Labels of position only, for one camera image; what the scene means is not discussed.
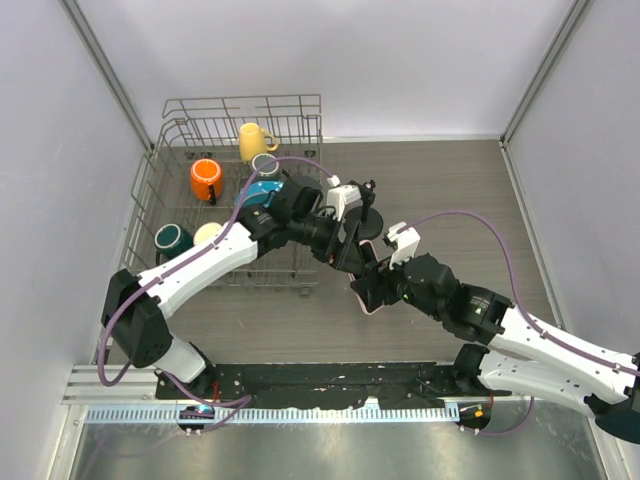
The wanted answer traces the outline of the pink case smartphone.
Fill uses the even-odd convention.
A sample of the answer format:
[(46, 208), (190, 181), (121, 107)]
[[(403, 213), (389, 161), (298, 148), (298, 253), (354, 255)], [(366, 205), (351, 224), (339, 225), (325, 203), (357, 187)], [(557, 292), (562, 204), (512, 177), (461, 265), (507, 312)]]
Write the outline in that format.
[(350, 288), (356, 294), (361, 310), (366, 315), (373, 315), (385, 305), (386, 286), (384, 271), (389, 258), (379, 258), (375, 269), (362, 275), (350, 274)]

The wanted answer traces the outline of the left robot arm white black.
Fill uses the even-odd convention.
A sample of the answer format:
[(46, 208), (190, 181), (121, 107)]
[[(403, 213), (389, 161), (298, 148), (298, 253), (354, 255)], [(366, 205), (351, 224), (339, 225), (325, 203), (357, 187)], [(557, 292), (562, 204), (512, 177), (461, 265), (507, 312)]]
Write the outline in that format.
[(129, 366), (152, 366), (185, 397), (210, 396), (214, 367), (192, 343), (175, 336), (168, 320), (189, 299), (227, 273), (289, 242), (305, 245), (313, 257), (354, 276), (365, 260), (356, 237), (361, 221), (355, 203), (369, 204), (371, 183), (340, 183), (329, 189), (307, 176), (288, 177), (263, 204), (238, 202), (212, 238), (140, 274), (123, 269), (109, 282), (101, 322), (104, 339), (114, 339)]

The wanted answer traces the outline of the black phone stand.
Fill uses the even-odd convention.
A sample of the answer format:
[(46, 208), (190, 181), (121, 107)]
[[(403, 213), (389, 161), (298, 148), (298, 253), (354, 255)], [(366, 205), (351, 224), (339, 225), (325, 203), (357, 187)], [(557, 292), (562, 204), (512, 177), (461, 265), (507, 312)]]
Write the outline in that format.
[(356, 227), (355, 238), (357, 240), (374, 240), (381, 235), (384, 228), (382, 215), (373, 208), (376, 199), (374, 189), (376, 183), (373, 179), (360, 184), (350, 181), (349, 185), (355, 186), (360, 193), (362, 205), (351, 208), (346, 212), (345, 230)]

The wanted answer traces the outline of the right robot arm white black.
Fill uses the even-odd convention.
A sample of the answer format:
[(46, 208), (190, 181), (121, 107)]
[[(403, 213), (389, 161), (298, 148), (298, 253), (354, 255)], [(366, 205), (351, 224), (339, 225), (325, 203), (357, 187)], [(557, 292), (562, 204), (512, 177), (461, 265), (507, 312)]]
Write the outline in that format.
[(510, 299), (460, 282), (429, 254), (371, 262), (351, 277), (364, 310), (399, 301), (464, 341), (451, 371), (457, 391), (510, 391), (571, 408), (606, 433), (639, 441), (639, 358), (585, 341)]

